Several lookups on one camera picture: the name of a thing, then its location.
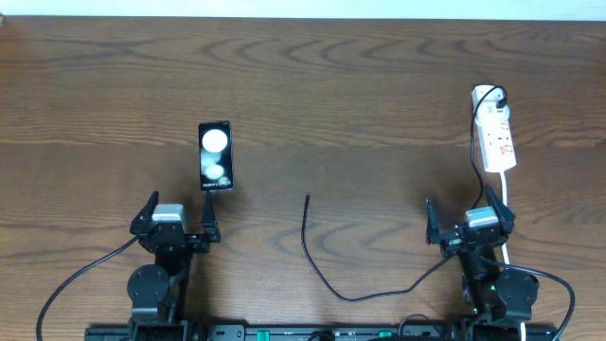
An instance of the wooden table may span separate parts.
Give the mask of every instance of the wooden table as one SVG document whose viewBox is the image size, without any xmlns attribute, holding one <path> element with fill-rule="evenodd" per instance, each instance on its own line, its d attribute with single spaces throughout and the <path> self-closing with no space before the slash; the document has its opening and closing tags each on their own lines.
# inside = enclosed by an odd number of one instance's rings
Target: wooden table
<svg viewBox="0 0 606 341">
<path fill-rule="evenodd" d="M 187 310 L 251 324 L 454 318 L 451 261 L 424 242 L 424 199 L 462 220 L 478 191 L 470 91 L 507 87 L 518 166 L 515 263 L 568 280 L 564 336 L 606 323 L 606 25 L 482 21 L 9 17 L 0 28 L 0 334 L 31 340 L 49 295 L 131 238 L 151 192 L 200 220 L 197 125 L 232 122 L 236 187 L 215 196 L 223 241 L 196 257 Z M 498 190 L 498 176 L 485 179 Z M 45 340 L 125 323 L 140 246 L 70 285 Z M 534 322 L 560 325 L 568 294 L 541 279 Z"/>
</svg>

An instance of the white wall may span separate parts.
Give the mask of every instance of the white wall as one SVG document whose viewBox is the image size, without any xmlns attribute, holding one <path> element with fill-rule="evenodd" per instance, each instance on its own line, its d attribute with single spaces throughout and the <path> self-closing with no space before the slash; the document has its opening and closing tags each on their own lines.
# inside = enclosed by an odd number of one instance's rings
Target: white wall
<svg viewBox="0 0 606 341">
<path fill-rule="evenodd" d="M 606 20 L 606 0 L 0 0 L 5 15 Z"/>
</svg>

